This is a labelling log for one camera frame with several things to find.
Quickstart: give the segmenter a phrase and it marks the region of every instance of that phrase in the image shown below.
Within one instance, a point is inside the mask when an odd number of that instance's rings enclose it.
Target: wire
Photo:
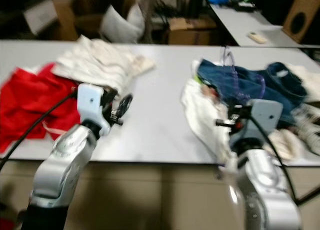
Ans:
[[[5,157],[0,162],[0,172],[2,168],[4,167],[5,163],[9,160],[12,153],[16,150],[16,148],[20,145],[20,143],[28,136],[28,134],[40,123],[42,122],[45,117],[47,117],[53,110],[55,110],[57,107],[59,107],[61,104],[63,104],[66,100],[77,96],[77,90],[75,90],[73,93],[69,94],[65,98],[63,98],[61,101],[59,101],[57,104],[52,106],[48,111],[46,111],[41,117],[39,117],[32,125],[29,127],[24,134],[14,143],[14,145],[10,148],[8,153],[5,155]]]
[[[297,197],[296,197],[296,191],[294,189],[294,186],[292,184],[292,181],[291,181],[291,178],[288,174],[288,171],[286,169],[286,166],[283,164],[282,160],[281,160],[281,157],[279,156],[275,146],[273,145],[273,143],[270,141],[269,137],[268,137],[268,134],[265,132],[265,130],[262,128],[262,126],[258,123],[258,121],[253,117],[253,116],[249,116],[249,119],[254,123],[254,125],[258,128],[258,130],[260,131],[260,133],[262,134],[262,136],[264,137],[264,139],[266,140],[266,142],[270,145],[270,147],[272,148],[276,158],[278,159],[280,165],[281,165],[281,168],[283,169],[283,172],[284,172],[284,175],[289,183],[289,187],[290,187],[290,190],[292,192],[292,198],[293,198],[293,201],[295,203],[298,202],[297,200]]]

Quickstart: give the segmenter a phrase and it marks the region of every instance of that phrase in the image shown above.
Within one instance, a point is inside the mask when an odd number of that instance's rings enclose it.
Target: blue jeans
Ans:
[[[197,75],[201,81],[215,88],[221,100],[228,106],[244,105],[249,99],[262,97],[283,104],[278,128],[295,124],[291,111],[305,99],[307,92],[302,81],[280,62],[270,64],[265,70],[251,71],[240,66],[218,66],[203,60]],[[261,77],[265,81],[262,92]]]

